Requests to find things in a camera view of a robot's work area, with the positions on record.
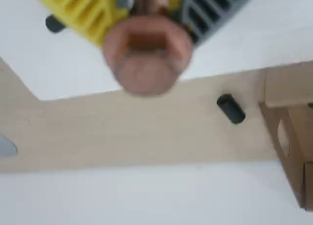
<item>wooden panel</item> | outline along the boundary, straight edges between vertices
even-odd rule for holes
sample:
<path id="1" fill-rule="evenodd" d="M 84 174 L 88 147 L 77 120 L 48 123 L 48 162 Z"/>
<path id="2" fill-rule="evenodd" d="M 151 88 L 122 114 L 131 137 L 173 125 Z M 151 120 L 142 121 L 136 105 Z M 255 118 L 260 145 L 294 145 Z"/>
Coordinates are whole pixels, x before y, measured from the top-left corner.
<path id="1" fill-rule="evenodd" d="M 0 172 L 276 159 L 258 108 L 261 70 L 183 82 L 160 98 L 118 91 L 40 102 L 0 68 L 0 134 L 19 151 L 0 159 Z M 225 92 L 246 112 L 238 126 L 216 105 Z"/>
<path id="2" fill-rule="evenodd" d="M 265 102 L 268 107 L 292 106 L 313 102 L 313 62 L 269 69 Z"/>

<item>wooden edge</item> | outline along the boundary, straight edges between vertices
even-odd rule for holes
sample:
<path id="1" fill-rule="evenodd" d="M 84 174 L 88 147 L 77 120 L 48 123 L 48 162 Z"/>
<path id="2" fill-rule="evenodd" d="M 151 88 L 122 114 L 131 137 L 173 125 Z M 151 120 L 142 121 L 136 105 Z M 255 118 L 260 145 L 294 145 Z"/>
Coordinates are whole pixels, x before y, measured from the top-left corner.
<path id="1" fill-rule="evenodd" d="M 286 176 L 301 208 L 305 207 L 304 185 L 304 158 L 299 143 L 292 127 L 288 111 L 285 108 L 269 108 L 265 103 L 260 103 L 262 115 L 265 119 L 268 132 L 274 144 L 274 148 L 281 160 Z M 286 129 L 290 142 L 290 155 L 286 156 L 278 139 L 278 125 L 280 121 Z"/>

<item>white wall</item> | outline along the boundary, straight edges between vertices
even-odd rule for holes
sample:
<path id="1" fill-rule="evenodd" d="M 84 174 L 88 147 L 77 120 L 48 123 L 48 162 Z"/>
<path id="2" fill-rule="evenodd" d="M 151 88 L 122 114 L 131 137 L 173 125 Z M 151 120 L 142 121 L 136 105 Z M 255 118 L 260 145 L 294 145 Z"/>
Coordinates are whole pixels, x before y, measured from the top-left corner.
<path id="1" fill-rule="evenodd" d="M 0 175 L 3 225 L 311 225 L 277 162 Z"/>

